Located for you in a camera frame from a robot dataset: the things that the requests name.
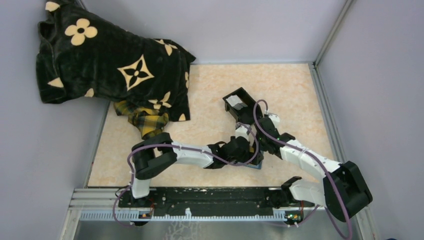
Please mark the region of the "blue card holder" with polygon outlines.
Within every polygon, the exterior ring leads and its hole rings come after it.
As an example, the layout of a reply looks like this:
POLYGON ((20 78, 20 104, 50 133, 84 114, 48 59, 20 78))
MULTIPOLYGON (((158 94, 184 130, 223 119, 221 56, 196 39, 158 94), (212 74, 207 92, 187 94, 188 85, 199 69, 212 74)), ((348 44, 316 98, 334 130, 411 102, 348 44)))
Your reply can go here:
POLYGON ((264 152, 256 146, 255 143, 253 143, 250 146, 249 149, 249 155, 248 155, 248 159, 252 158, 256 152, 256 150, 258 149, 258 153, 255 155, 255 157, 253 158, 252 161, 250 161, 247 166, 250 168, 254 168, 254 169, 258 169, 260 170, 262 168, 262 161, 264 159, 264 152))

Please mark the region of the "black card box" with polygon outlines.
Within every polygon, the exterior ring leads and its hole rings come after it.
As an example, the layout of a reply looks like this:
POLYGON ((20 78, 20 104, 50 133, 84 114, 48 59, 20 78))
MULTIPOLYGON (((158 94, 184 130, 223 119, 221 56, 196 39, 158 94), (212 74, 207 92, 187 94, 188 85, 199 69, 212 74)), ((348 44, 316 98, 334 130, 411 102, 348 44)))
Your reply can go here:
POLYGON ((254 100, 243 87, 239 87, 235 91, 224 96, 222 99, 224 101, 225 111, 229 112, 233 116, 236 122, 240 122, 250 126, 255 123, 254 106, 255 106, 256 100, 254 100), (230 97, 231 95, 238 95, 243 100, 243 102, 247 104, 247 107, 244 107, 241 110, 236 110, 232 108, 230 104, 227 102, 227 98, 230 97))

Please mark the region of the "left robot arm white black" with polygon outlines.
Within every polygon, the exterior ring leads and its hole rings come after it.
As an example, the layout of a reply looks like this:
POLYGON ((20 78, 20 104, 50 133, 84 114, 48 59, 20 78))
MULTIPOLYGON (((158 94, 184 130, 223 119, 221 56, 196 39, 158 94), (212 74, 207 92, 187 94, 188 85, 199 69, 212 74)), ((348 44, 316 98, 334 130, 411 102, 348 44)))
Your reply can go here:
POLYGON ((130 200, 144 207, 150 200, 151 179, 174 164, 194 165, 203 169, 221 169, 226 165, 261 168, 263 151, 247 135, 231 136, 204 146, 173 141, 167 132, 144 140, 131 149, 127 162, 131 169, 130 200))

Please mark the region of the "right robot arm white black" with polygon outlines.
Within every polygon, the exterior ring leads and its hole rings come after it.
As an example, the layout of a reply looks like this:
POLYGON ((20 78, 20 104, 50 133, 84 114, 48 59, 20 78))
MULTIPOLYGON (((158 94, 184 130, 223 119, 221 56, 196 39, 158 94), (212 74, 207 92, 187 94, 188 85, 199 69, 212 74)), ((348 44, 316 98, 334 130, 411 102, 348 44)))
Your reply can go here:
POLYGON ((315 180, 294 176, 282 184, 281 199, 287 206, 306 201, 325 207, 341 222, 346 222, 372 201, 373 196, 359 169, 352 161, 341 163, 308 149, 289 133, 276 128, 279 117, 268 114, 255 120, 263 149, 296 165, 315 180))

